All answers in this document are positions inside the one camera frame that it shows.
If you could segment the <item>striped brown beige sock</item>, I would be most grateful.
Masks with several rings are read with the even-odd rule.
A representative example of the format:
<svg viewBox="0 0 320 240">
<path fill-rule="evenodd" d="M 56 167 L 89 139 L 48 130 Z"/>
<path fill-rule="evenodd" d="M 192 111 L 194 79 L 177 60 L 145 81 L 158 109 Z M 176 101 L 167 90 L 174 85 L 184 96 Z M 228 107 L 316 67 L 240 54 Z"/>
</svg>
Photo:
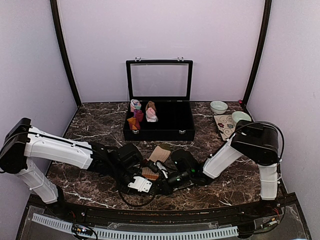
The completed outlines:
<svg viewBox="0 0 320 240">
<path fill-rule="evenodd" d="M 169 158 L 171 154 L 171 147 L 168 144 L 162 143 L 155 147 L 148 160 L 156 163 L 157 161 L 160 161 L 162 163 L 165 163 L 166 160 Z M 143 167 L 142 168 L 142 175 L 152 181 L 155 181 L 159 177 L 159 173 L 154 173 L 150 168 Z"/>
</svg>

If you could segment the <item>pink patterned sock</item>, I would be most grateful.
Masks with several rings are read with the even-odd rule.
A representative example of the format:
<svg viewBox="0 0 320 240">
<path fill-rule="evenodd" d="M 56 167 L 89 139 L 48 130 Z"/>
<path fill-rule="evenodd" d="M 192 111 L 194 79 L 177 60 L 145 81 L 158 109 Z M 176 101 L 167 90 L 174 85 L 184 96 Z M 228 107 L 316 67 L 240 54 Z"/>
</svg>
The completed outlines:
<svg viewBox="0 0 320 240">
<path fill-rule="evenodd" d="M 149 123 L 156 123 L 158 121 L 158 117 L 156 115 L 155 110 L 152 107 L 149 107 L 145 112 L 146 120 Z"/>
</svg>

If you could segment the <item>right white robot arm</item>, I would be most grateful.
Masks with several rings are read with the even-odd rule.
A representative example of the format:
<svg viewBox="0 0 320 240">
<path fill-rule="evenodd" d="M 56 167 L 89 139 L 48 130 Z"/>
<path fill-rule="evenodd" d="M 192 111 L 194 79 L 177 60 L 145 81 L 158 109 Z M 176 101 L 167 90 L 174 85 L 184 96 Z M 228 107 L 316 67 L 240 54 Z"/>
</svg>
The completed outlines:
<svg viewBox="0 0 320 240">
<path fill-rule="evenodd" d="M 158 178 L 155 193 L 171 195 L 174 188 L 187 181 L 197 186 L 208 185 L 236 160 L 246 157 L 259 168 L 262 201 L 255 205 L 255 213 L 266 217 L 275 208 L 284 146 L 284 135 L 275 124 L 240 120 L 226 143 L 210 154 L 205 162 L 199 163 L 189 151 L 174 151 L 171 160 L 176 171 Z"/>
</svg>

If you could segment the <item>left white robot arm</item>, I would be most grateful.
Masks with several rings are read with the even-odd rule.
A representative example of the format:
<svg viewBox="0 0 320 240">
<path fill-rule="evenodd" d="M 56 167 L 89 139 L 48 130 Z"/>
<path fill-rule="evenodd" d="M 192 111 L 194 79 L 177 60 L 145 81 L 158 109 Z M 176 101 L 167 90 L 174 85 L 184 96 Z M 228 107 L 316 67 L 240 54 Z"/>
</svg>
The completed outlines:
<svg viewBox="0 0 320 240">
<path fill-rule="evenodd" d="M 70 140 L 41 131 L 31 125 L 29 118 L 22 118 L 5 137 L 0 150 L 0 168 L 3 173 L 23 180 L 45 204 L 51 204 L 51 210 L 60 218 L 67 218 L 71 208 L 63 201 L 62 189 L 47 179 L 33 162 L 34 158 L 65 163 L 102 176 L 110 175 L 122 184 L 131 182 L 136 172 L 134 166 L 143 159 L 132 143 L 118 148 Z"/>
</svg>

